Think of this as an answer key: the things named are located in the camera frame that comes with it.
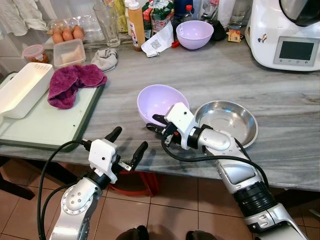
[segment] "purple bowl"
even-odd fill
[[[154,120],[154,114],[165,115],[170,107],[182,102],[189,108],[189,103],[185,96],[175,88],[167,85],[150,85],[142,89],[136,100],[140,117],[147,123],[165,126]]]
[[[185,21],[176,27],[176,36],[182,46],[195,50],[206,45],[212,34],[214,27],[199,20]]]

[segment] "cable connector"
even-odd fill
[[[82,139],[81,140],[81,145],[82,146],[84,146],[84,148],[85,148],[85,150],[87,150],[88,152],[90,152],[90,148],[91,148],[91,143],[92,143],[92,141],[90,141],[90,140],[87,140],[87,139]]]

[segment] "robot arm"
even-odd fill
[[[121,127],[117,127],[105,139],[86,141],[85,148],[90,151],[92,171],[63,194],[60,216],[50,240],[86,240],[91,216],[103,190],[109,183],[114,184],[117,181],[117,174],[123,169],[136,169],[148,144],[143,142],[133,154],[132,161],[126,164],[120,161],[117,146],[113,143],[121,131]]]
[[[161,120],[161,117],[157,115],[154,119]],[[173,105],[161,122],[166,124],[165,128],[152,123],[148,123],[147,128],[161,133],[167,147],[175,142],[185,150],[201,148],[206,155],[221,156],[216,160],[218,174],[237,201],[249,230],[259,235],[256,239],[307,240],[284,206],[275,201],[255,167],[224,159],[233,156],[249,160],[228,132],[206,125],[199,127],[194,115],[181,102]]]

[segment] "gray marble surface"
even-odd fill
[[[89,59],[93,52],[87,54]],[[215,164],[179,162],[168,157],[159,138],[145,128],[137,109],[144,87],[164,84],[181,91],[194,113],[212,100],[229,100],[248,108],[259,125],[259,135],[248,148],[251,159],[268,176],[271,186],[320,191],[320,72],[294,72],[258,64],[242,41],[210,42],[190,51],[170,48],[147,58],[130,44],[118,49],[119,63],[95,107],[84,138],[103,138],[116,126],[121,159],[129,161],[142,141],[149,143],[138,170],[217,179]],[[51,151],[0,146],[0,155],[46,160]],[[202,156],[190,151],[189,156]],[[88,152],[78,147],[59,153],[55,161],[88,164]]]

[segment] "stainless steel bowl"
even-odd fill
[[[250,146],[258,136],[258,122],[245,107],[232,101],[207,102],[195,112],[195,121],[223,130],[236,138],[244,148]]]

